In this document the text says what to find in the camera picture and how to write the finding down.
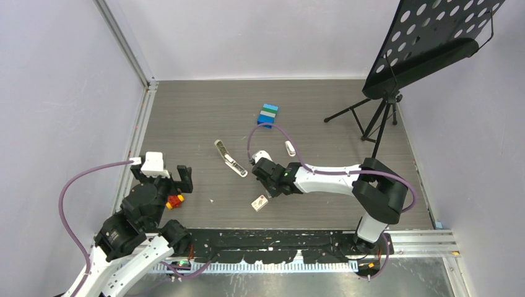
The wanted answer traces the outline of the white staples box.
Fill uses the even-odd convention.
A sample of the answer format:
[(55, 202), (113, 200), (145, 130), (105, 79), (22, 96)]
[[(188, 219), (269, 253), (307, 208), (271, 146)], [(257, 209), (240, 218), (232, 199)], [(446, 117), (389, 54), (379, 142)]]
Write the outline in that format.
[(260, 211), (263, 207), (265, 207), (269, 203), (269, 200), (266, 196), (260, 195), (258, 198), (256, 198), (251, 203), (251, 207), (256, 211)]

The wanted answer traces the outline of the small white stapler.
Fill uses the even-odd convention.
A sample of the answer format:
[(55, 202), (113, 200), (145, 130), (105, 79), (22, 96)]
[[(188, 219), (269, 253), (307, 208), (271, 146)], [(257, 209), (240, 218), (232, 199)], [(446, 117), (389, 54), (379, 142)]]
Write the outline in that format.
[(286, 140), (285, 141), (285, 148), (287, 150), (287, 153), (290, 157), (294, 157), (297, 153), (296, 153), (296, 150), (295, 150), (295, 147), (293, 146), (293, 144), (291, 143), (291, 141), (289, 140)]

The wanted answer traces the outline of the olive green white stapler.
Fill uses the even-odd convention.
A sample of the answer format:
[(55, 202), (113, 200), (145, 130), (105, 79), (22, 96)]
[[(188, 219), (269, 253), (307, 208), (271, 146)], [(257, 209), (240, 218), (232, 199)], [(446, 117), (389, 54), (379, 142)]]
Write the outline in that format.
[(223, 142), (220, 139), (217, 139), (214, 142), (214, 145), (216, 149), (218, 150), (220, 156), (223, 158), (224, 163), (232, 169), (235, 173), (237, 173), (242, 178), (247, 177), (248, 172), (246, 169), (244, 169), (237, 161), (235, 161), (232, 156), (229, 154), (228, 150), (224, 146)]

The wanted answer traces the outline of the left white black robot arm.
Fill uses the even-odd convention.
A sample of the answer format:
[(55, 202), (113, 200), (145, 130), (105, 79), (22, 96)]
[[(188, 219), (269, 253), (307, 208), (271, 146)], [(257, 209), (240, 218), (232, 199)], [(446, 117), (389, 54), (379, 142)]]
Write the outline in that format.
[(170, 196), (175, 197), (193, 191), (192, 168), (178, 165), (177, 171), (181, 179), (175, 181), (171, 173), (165, 169), (163, 161), (155, 165), (146, 165), (140, 157), (96, 166), (71, 178), (59, 195), (58, 211), (64, 228), (84, 256), (85, 267), (70, 289), (63, 294), (64, 296), (87, 296), (87, 292), (81, 291), (88, 289), (88, 278), (95, 267), (94, 258), (87, 252), (66, 220), (64, 213), (66, 191), (74, 181), (82, 176), (121, 165), (130, 165), (135, 179), (148, 186), (145, 190), (140, 190), (138, 194), (126, 196), (121, 203), (121, 210), (106, 219), (97, 233), (92, 255), (94, 256), (97, 252), (107, 263), (130, 255), (139, 244), (146, 240), (146, 233), (158, 227)]

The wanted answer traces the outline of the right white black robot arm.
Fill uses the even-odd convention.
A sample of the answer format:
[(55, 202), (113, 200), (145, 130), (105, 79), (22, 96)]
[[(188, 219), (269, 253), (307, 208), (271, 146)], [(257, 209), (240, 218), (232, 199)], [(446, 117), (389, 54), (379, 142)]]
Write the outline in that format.
[(252, 174), (271, 197), (325, 192), (356, 198), (365, 214), (353, 243), (362, 254), (374, 251), (386, 227), (399, 223), (410, 190), (404, 179), (374, 158), (347, 167), (315, 167), (300, 162), (282, 166), (266, 157), (254, 159), (252, 164)]

